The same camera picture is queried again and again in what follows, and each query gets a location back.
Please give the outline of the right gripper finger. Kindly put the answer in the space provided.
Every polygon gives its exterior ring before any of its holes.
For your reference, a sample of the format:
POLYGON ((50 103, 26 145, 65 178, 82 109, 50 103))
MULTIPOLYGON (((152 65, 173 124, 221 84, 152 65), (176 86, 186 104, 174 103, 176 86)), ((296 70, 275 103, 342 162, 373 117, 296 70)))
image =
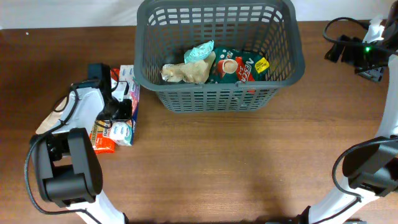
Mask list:
MULTIPOLYGON (((338 42, 349 42, 350 40, 351 38, 346 35, 342 35, 337 39, 338 42)), ((344 49, 345 46, 343 44, 333 44, 332 48, 325 54, 324 59, 336 63, 344 49)))
POLYGON ((364 68, 356 68, 355 74, 372 82, 379 83, 384 75, 384 67, 377 67, 365 70, 364 68))

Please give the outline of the Kleenex tissue multipack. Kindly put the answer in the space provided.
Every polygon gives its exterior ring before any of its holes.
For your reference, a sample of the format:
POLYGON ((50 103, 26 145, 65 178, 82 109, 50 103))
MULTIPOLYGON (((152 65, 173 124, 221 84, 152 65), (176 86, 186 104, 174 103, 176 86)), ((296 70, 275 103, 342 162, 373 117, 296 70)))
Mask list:
POLYGON ((127 81, 129 91, 124 99, 132 100, 132 116, 128 120, 114 120, 110 130, 110 139, 118 146, 132 146, 134 133, 136 132, 137 115, 140 100, 140 84, 134 75, 133 65, 121 65, 119 69, 112 69, 111 79, 127 81))

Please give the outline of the San Remo spaghetti packet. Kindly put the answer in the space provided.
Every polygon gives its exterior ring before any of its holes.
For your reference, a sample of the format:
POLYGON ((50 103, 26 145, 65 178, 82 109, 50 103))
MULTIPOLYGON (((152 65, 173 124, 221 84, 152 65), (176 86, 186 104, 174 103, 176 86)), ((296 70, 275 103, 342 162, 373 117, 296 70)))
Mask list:
POLYGON ((95 153, 113 153, 116 143, 107 136, 116 116, 119 113, 119 101, 112 96, 111 73, 109 65, 103 63, 91 64, 88 68, 88 78, 97 81, 95 87, 99 88, 104 106, 95 118, 90 133, 91 142, 95 153))

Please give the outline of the beige paper pouch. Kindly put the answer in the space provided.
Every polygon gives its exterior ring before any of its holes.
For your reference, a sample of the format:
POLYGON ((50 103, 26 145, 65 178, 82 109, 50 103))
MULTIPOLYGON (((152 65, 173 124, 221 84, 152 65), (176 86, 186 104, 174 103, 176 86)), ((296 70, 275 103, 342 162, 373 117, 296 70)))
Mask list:
POLYGON ((51 129, 57 121, 61 118, 63 111, 68 104, 68 97, 62 96, 57 100, 53 106, 51 113, 41 122, 40 126, 36 129, 36 134, 43 134, 51 129))
POLYGON ((162 67, 162 79, 166 82, 205 83, 216 58, 214 51, 204 60, 196 62, 165 64, 162 67))

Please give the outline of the green Nescafe coffee bag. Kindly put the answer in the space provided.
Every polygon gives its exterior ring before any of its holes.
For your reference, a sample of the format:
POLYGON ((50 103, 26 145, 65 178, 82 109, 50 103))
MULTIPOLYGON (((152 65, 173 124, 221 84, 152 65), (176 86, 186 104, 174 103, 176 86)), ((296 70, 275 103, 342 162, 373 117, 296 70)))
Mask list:
POLYGON ((210 69, 207 83, 246 83, 265 81, 269 61, 262 55, 229 47, 214 49, 216 58, 210 69))

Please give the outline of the teal small snack packet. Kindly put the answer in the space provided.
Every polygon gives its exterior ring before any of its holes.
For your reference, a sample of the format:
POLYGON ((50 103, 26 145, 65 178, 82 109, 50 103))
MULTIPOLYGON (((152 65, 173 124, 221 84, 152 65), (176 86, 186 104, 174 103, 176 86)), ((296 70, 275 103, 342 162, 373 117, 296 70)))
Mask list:
POLYGON ((214 48, 213 40, 210 40, 196 47, 193 47, 192 49, 184 53, 184 62, 190 63, 190 62, 197 62, 199 60, 204 60, 211 54, 213 48, 214 48))

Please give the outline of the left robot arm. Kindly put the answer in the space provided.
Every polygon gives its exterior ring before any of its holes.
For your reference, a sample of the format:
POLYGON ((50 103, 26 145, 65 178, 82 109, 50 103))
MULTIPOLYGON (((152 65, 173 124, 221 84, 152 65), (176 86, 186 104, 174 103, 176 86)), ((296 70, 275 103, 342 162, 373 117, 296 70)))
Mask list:
POLYGON ((128 223, 103 190, 103 172, 90 140, 96 122, 111 129, 132 116, 131 102, 112 95, 114 74, 109 65, 90 64, 87 78, 69 86, 59 119, 30 139, 24 182, 40 213, 76 213, 85 223, 128 223))

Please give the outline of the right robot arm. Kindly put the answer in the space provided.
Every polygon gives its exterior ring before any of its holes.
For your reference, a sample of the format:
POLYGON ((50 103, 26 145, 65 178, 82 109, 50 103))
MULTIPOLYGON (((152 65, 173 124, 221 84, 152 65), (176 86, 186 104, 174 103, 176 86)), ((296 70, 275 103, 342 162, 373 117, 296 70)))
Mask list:
POLYGON ((325 54, 331 62, 348 63, 368 80, 380 78, 371 72, 388 68, 389 86, 382 121, 375 138, 342 152, 333 164, 334 188, 317 204, 308 206, 291 223, 349 223, 358 210, 397 191, 397 3, 384 21, 378 17, 360 26, 363 39, 323 37, 333 43, 325 54))

